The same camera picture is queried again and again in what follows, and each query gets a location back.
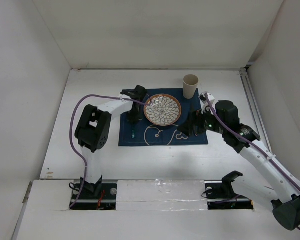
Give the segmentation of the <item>blue fish placemat cloth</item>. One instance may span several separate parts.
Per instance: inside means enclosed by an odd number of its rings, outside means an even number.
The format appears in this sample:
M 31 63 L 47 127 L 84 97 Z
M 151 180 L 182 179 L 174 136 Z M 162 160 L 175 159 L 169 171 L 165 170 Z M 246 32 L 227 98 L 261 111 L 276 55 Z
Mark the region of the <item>blue fish placemat cloth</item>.
M 168 94 L 175 97 L 181 104 L 181 116 L 179 120 L 169 126 L 158 126 L 152 124 L 144 115 L 142 120 L 135 125 L 135 138 L 132 139 L 132 124 L 127 120 L 127 114 L 120 117 L 119 142 L 120 147 L 144 147 L 144 146 L 188 146 L 208 145 L 208 137 L 205 133 L 198 136 L 187 137 L 177 130 L 188 117 L 190 110 L 199 110 L 201 101 L 199 91 L 196 90 L 192 99 L 183 96 L 182 88 L 157 88 L 147 90 L 150 96 L 157 94 Z

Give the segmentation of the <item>green handled metal fork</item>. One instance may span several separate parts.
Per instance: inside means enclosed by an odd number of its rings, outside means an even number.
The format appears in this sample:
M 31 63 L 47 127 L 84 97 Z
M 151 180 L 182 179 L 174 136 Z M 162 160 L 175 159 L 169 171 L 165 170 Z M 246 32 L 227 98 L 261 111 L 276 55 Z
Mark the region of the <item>green handled metal fork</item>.
M 131 124 L 131 137 L 132 139 L 136 137 L 136 125 L 134 123 Z

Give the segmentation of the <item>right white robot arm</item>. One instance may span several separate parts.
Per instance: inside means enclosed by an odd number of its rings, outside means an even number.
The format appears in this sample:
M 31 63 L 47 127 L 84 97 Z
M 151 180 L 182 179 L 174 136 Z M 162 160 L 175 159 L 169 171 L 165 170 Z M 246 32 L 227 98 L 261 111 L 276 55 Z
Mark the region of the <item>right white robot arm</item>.
M 239 171 L 225 175 L 218 184 L 207 185 L 208 199 L 246 197 L 272 212 L 286 230 L 300 228 L 300 180 L 296 179 L 271 154 L 260 136 L 240 122 L 238 108 L 229 100 L 204 100 L 202 109 L 193 110 L 178 130 L 190 137 L 211 131 L 220 134 L 224 142 L 246 159 L 269 183 L 250 183 Z

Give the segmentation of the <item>brown rimmed floral plate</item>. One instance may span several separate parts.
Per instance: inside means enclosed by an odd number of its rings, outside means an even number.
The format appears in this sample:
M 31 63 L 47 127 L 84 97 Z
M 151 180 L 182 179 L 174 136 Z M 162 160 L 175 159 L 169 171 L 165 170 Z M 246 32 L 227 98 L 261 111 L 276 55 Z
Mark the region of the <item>brown rimmed floral plate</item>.
M 152 124 L 166 127 L 179 120 L 182 107 L 175 97 L 169 94 L 156 94 L 146 101 L 143 113 Z

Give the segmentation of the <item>beige paper cup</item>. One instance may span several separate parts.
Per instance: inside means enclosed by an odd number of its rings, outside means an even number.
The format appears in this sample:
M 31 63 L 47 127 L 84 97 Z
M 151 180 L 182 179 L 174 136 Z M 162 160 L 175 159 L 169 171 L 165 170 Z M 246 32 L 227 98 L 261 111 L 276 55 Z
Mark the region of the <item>beige paper cup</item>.
M 188 74 L 183 78 L 183 97 L 192 99 L 197 90 L 199 78 L 196 75 Z

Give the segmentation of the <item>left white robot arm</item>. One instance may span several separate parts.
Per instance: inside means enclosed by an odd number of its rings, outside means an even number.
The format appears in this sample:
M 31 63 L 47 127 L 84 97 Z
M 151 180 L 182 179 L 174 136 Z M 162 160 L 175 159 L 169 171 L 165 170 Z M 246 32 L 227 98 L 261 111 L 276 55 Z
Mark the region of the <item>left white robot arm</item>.
M 98 106 L 88 104 L 84 107 L 77 127 L 70 137 L 78 140 L 81 147 L 79 157 L 84 161 L 84 174 L 80 178 L 79 193 L 96 199 L 102 191 L 103 175 L 100 167 L 100 151 L 107 143 L 111 121 L 127 114 L 127 120 L 136 125 L 141 120 L 141 109 L 146 104 L 148 91 L 140 85 L 132 90 L 122 90 L 118 97 L 90 94 L 90 97 L 108 99 Z

